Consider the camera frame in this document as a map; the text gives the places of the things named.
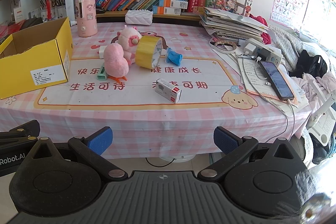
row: yellow cardboard box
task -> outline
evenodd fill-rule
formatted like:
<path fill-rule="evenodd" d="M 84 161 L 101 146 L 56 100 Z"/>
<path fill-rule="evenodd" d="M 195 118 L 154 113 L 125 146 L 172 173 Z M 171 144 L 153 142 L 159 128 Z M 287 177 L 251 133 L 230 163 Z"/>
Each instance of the yellow cardboard box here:
<path fill-rule="evenodd" d="M 71 57 L 68 18 L 11 34 L 0 45 L 0 99 L 68 82 Z"/>

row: pink plush toy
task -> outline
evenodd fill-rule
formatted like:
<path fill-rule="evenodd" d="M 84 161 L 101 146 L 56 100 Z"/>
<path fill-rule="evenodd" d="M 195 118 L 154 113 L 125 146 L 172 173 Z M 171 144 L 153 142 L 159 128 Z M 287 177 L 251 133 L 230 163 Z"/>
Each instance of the pink plush toy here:
<path fill-rule="evenodd" d="M 129 67 L 127 60 L 124 58 L 124 50 L 117 43 L 109 44 L 104 50 L 104 68 L 109 78 L 120 82 L 120 78 L 127 81 L 125 75 L 128 73 Z"/>
<path fill-rule="evenodd" d="M 135 51 L 139 40 L 142 38 L 142 35 L 138 32 L 136 27 L 127 27 L 119 31 L 118 35 L 118 44 L 123 47 L 124 57 L 127 60 L 128 64 L 131 65 L 135 62 Z"/>

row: black bag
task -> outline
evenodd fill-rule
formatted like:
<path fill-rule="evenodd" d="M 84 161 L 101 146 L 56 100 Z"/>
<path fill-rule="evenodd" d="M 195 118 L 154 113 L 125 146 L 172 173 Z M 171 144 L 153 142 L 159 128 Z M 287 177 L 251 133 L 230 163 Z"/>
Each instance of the black bag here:
<path fill-rule="evenodd" d="M 295 76 L 297 78 L 302 78 L 304 73 L 308 73 L 316 78 L 325 75 L 327 69 L 327 64 L 321 55 L 311 57 L 306 50 L 303 50 L 297 60 L 295 71 L 289 71 L 288 74 L 290 77 Z"/>

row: floor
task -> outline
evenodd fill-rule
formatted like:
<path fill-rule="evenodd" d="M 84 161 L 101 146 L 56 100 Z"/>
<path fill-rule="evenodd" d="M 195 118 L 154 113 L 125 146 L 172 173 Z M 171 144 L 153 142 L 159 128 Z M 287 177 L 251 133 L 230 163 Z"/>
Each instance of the floor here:
<path fill-rule="evenodd" d="M 179 163 L 171 163 L 170 165 L 162 168 L 157 168 L 149 165 L 145 158 L 133 158 L 133 159 L 114 159 L 110 160 L 113 164 L 117 165 L 130 175 L 133 170 L 144 171 L 183 171 L 193 170 L 195 174 L 205 167 L 210 165 L 209 154 L 196 155 L 192 160 Z M 148 158 L 148 161 L 153 165 L 165 165 L 168 162 L 160 158 Z M 9 174 L 0 177 L 0 224 L 5 224 L 17 211 L 9 196 L 8 186 L 14 174 Z"/>

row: red chinese lettering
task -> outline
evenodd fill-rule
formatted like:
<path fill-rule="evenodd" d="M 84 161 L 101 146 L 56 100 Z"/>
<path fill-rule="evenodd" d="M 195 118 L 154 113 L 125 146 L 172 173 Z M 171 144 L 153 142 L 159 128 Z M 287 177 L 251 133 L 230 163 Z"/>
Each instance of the red chinese lettering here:
<path fill-rule="evenodd" d="M 197 88 L 207 89 L 208 85 L 205 82 L 196 82 Z"/>
<path fill-rule="evenodd" d="M 85 75 L 87 73 L 87 69 L 79 69 L 78 74 L 79 75 Z"/>
<path fill-rule="evenodd" d="M 152 72 L 161 72 L 161 68 L 160 67 L 155 67 Z"/>
<path fill-rule="evenodd" d="M 98 73 L 100 71 L 100 69 L 92 69 L 92 71 L 90 72 L 91 75 L 95 75 L 96 73 Z"/>
<path fill-rule="evenodd" d="M 201 73 L 201 71 L 200 71 L 199 68 L 193 68 L 192 71 L 193 71 L 194 73 Z"/>
<path fill-rule="evenodd" d="M 187 68 L 184 68 L 184 67 L 179 68 L 179 69 L 178 69 L 178 72 L 186 72 L 186 73 L 189 73 L 188 70 L 187 70 Z"/>
<path fill-rule="evenodd" d="M 109 82 L 105 82 L 105 83 L 99 83 L 99 87 L 100 90 L 108 90 L 109 88 Z"/>
<path fill-rule="evenodd" d="M 175 72 L 175 70 L 172 67 L 165 67 L 165 72 L 172 73 Z"/>
<path fill-rule="evenodd" d="M 95 83 L 88 83 L 84 85 L 84 89 L 83 90 L 93 90 L 95 86 Z"/>
<path fill-rule="evenodd" d="M 123 90 L 124 87 L 125 87 L 125 83 L 124 82 L 114 83 L 113 86 L 114 86 L 114 90 L 116 90 L 117 88 L 118 88 L 118 90 Z"/>
<path fill-rule="evenodd" d="M 185 82 L 182 82 L 182 83 L 183 83 L 183 86 L 185 88 L 192 89 L 194 87 L 190 81 L 185 81 Z"/>
<path fill-rule="evenodd" d="M 72 84 L 71 88 L 73 88 L 72 90 L 78 90 L 79 86 L 80 86 L 80 84 L 76 83 L 76 84 Z"/>

